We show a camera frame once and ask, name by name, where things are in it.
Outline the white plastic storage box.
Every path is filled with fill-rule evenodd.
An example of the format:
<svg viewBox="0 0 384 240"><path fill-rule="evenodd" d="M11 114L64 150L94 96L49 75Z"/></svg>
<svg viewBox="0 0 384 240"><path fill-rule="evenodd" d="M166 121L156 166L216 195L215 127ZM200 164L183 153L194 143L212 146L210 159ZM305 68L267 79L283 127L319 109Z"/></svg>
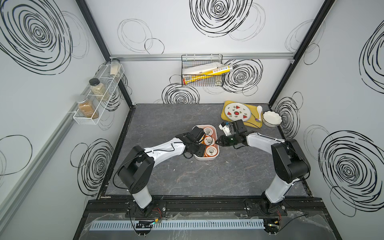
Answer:
<svg viewBox="0 0 384 240"><path fill-rule="evenodd" d="M196 160L199 160L199 161L210 161L210 160L214 160L214 159L219 155L219 153L220 153L220 148L219 148L219 146L216 144L216 141L217 141L217 139L218 139L216 128L215 128L214 126L212 126L212 125L196 125L196 127L200 128L200 129L202 129L202 130L203 130L205 127L213 127L213 128L215 129L215 133L214 133L214 135L212 136L212 137L215 139L215 144L214 144L213 146L214 146L215 148L217 148L217 150L218 150L218 154L217 154L215 157L210 157L210 158L207 158L207 157L205 156L205 150L206 150L206 147L208 147L208 146L206 146L206 145L204 144L204 138L205 138L206 136L209 136L209 135L206 135L206 134L204 133L203 137L202 137L201 140L200 140L200 145L204 146L204 155L203 155L202 157L199 157L199 156L197 156L197 155L194 155L194 158L195 158Z"/></svg>

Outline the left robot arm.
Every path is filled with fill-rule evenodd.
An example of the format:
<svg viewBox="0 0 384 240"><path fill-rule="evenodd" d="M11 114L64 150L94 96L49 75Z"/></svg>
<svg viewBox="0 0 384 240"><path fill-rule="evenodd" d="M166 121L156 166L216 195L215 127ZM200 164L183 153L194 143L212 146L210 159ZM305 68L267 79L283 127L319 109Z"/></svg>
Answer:
<svg viewBox="0 0 384 240"><path fill-rule="evenodd" d="M203 157L206 147L202 141L205 135L203 129L194 127L190 132L179 134L163 144L131 149L116 174L141 210L150 211L152 208L153 198L147 185L153 169L172 157L186 153Z"/></svg>

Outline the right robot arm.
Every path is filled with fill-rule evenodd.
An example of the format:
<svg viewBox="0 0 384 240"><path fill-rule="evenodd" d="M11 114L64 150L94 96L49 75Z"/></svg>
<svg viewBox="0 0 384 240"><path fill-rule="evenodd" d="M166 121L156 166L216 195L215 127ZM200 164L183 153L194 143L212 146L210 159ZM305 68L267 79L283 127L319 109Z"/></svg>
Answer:
<svg viewBox="0 0 384 240"><path fill-rule="evenodd" d="M219 129L224 132L216 140L216 144L221 147L242 144L272 155L276 175L264 192L268 204L282 202L295 183L310 175L310 164L295 139L276 139L258 132L248 132L242 120L222 122Z"/></svg>

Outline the orange sealing tape roll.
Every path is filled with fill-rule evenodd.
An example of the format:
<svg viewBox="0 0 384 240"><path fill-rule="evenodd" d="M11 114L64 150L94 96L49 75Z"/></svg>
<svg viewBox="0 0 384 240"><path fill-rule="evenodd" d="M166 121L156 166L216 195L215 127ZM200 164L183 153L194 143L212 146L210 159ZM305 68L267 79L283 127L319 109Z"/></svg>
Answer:
<svg viewBox="0 0 384 240"><path fill-rule="evenodd" d="M203 129L204 133L209 136L213 136L215 133L215 129L213 127L205 127Z"/></svg>
<svg viewBox="0 0 384 240"><path fill-rule="evenodd" d="M215 157L217 154L218 154L218 150L214 146L206 147L205 156L207 158Z"/></svg>
<svg viewBox="0 0 384 240"><path fill-rule="evenodd" d="M215 144L215 139L212 136L206 136L204 138L204 144L206 146L213 146Z"/></svg>

